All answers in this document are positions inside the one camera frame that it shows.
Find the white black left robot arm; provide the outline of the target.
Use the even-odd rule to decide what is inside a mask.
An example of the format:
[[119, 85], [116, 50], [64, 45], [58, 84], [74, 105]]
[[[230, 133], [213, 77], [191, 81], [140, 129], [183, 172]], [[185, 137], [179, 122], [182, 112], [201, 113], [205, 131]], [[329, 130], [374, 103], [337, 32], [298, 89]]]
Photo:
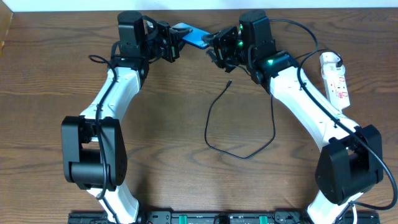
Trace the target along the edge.
[[109, 58], [89, 55], [106, 65], [107, 78], [93, 102], [61, 125], [64, 175], [68, 182], [94, 196], [111, 223], [139, 223], [139, 201], [125, 182], [127, 152], [121, 123], [141, 90], [149, 65], [163, 58], [172, 63], [184, 46], [190, 27], [171, 27], [147, 17], [118, 24], [119, 40]]

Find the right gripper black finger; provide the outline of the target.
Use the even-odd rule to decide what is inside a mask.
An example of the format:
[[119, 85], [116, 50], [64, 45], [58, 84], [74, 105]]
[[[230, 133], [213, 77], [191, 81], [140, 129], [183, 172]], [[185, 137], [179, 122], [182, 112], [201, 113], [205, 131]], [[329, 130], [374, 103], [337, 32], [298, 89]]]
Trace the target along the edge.
[[206, 34], [202, 36], [201, 39], [205, 44], [211, 44], [211, 42], [213, 41], [213, 39], [216, 37], [217, 34], [218, 32], [212, 34]]
[[206, 55], [209, 56], [209, 58], [211, 58], [211, 62], [214, 64], [218, 64], [218, 57], [215, 54], [215, 51], [213, 49], [208, 49], [206, 51]]

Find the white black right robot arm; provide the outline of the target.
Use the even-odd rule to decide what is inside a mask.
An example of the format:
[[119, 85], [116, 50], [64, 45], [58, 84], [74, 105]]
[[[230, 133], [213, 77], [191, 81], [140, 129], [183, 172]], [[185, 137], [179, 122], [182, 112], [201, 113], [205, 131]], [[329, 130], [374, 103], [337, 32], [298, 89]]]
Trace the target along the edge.
[[336, 223], [383, 180], [380, 132], [373, 125], [362, 128], [325, 98], [307, 79], [302, 64], [276, 49], [269, 26], [241, 24], [202, 39], [218, 67], [230, 72], [245, 66], [252, 80], [281, 101], [318, 146], [319, 192], [306, 209], [310, 223]]

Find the blue galaxy smartphone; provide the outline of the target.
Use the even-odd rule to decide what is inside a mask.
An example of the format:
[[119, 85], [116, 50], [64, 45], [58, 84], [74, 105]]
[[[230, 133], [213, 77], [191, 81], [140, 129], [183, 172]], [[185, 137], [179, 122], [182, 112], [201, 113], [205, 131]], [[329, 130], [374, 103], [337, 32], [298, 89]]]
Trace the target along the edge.
[[209, 45], [203, 41], [202, 37], [205, 35], [208, 35], [209, 32], [206, 32], [204, 30], [201, 30], [199, 28], [193, 27], [191, 25], [188, 25], [186, 23], [178, 23], [172, 26], [173, 28], [177, 29], [191, 29], [192, 31], [187, 34], [186, 36], [183, 37], [183, 40], [187, 43], [190, 44], [196, 48], [199, 49], [206, 49]]

